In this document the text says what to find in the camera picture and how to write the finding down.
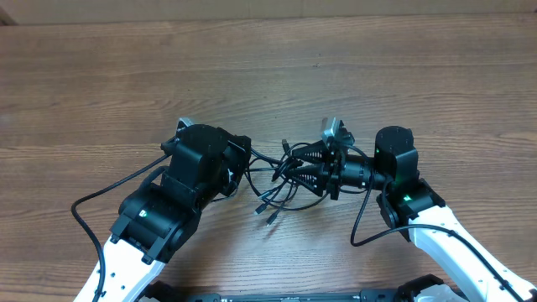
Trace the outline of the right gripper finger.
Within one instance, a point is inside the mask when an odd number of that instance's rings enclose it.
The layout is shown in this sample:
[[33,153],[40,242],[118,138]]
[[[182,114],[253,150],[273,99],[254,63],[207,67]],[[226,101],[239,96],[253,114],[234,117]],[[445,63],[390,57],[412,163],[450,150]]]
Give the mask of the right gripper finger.
[[326,144],[320,140],[300,148],[295,148],[291,152],[291,158],[311,164],[325,164],[329,159],[329,150]]
[[329,167],[327,164],[309,164],[289,169],[289,177],[311,193],[323,196],[327,190]]

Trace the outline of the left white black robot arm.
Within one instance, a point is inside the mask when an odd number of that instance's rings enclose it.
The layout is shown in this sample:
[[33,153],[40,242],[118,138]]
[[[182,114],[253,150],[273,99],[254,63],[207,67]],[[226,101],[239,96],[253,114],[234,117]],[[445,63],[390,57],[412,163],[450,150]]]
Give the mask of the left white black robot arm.
[[252,155],[249,137],[187,118],[161,148],[119,206],[110,237],[96,245],[98,262],[76,300],[139,299],[196,232],[203,210],[238,188]]

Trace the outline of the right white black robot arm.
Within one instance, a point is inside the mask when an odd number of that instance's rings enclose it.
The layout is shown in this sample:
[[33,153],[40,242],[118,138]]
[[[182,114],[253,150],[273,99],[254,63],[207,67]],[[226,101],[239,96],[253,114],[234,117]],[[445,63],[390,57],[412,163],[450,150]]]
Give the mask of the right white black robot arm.
[[374,154],[354,145],[341,124],[329,127],[316,143],[298,148],[285,176],[316,195],[335,200],[343,186],[378,191],[377,203],[388,230],[398,232],[431,257],[468,301],[534,301],[536,287],[502,265],[456,219],[452,209],[420,177],[419,155],[408,128],[379,130]]

